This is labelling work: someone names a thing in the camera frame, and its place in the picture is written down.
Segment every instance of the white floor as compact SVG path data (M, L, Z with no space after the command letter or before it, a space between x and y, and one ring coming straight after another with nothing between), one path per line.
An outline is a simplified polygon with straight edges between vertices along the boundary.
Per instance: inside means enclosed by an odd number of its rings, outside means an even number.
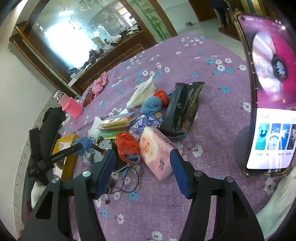
M219 27L221 27L221 25L218 19L210 19L201 23L196 23L191 27L187 27L182 31L179 31L178 34L180 35L187 32L196 32L207 39L212 39L215 43L228 48L240 56L243 60L246 60L241 42L220 33L218 31Z

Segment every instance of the purple floral tablecloth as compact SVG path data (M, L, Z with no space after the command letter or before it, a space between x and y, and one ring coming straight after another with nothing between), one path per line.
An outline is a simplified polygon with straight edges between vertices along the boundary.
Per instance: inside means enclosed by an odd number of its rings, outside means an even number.
M247 64L230 50L195 33L161 42L122 62L108 72L108 84L89 104L78 119L71 118L63 135L87 135L95 116L101 119L118 114L140 83L155 73L157 90L173 91L177 82L204 81L199 95L198 113L185 139L175 142L184 160L210 177L232 176L257 213L261 210L280 178L247 178L235 164L233 144L237 133L250 122L250 84ZM180 193L174 175L159 181L144 164L135 167L140 183L133 193L110 195L95 201L97 214L106 240L167 240L179 239L191 201ZM91 165L79 158L75 176ZM121 187L124 174L116 174ZM137 175L128 172L124 188L133 190ZM71 202L73 237L79 240L75 208ZM215 208L211 207L208 232L211 237Z

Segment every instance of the gray round object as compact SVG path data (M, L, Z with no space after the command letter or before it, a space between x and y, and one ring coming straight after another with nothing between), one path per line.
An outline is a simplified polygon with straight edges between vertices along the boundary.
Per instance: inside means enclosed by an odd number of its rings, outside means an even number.
M84 173L82 173L82 175L84 177L89 177L91 175L91 172L90 171L85 171Z
M227 182L232 183L234 182L233 177L226 177Z
M55 177L52 179L52 183L58 183L59 182L59 178L58 177Z
M194 175L197 177L201 177L202 176L202 172L201 171L195 171Z

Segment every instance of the orange plastic bag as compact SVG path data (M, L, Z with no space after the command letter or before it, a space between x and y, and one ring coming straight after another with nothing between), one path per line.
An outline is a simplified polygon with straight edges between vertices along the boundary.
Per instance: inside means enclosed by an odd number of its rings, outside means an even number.
M141 161L139 143L131 134L127 132L118 133L115 144L121 160L130 164L138 164Z

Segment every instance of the wooden door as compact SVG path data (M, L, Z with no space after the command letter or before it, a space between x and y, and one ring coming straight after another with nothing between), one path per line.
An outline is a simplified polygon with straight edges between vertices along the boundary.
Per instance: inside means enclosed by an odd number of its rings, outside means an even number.
M199 22L217 18L207 0L188 0Z

